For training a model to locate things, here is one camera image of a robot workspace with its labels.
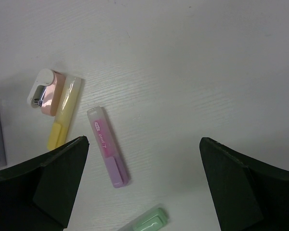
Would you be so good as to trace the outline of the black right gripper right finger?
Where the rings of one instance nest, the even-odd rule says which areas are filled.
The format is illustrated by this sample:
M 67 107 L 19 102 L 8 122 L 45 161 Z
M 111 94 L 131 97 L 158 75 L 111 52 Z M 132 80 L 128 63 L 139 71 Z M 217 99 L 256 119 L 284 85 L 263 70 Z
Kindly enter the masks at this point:
M 209 137 L 199 150 L 221 230 L 289 231 L 289 171 Z

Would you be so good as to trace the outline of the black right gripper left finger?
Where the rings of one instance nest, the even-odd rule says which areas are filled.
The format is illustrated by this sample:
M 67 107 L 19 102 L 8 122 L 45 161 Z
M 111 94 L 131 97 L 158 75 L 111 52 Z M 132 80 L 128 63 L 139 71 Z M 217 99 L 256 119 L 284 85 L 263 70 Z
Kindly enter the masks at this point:
M 0 170 L 0 231 L 66 229 L 88 150 L 87 137 L 80 136 Z

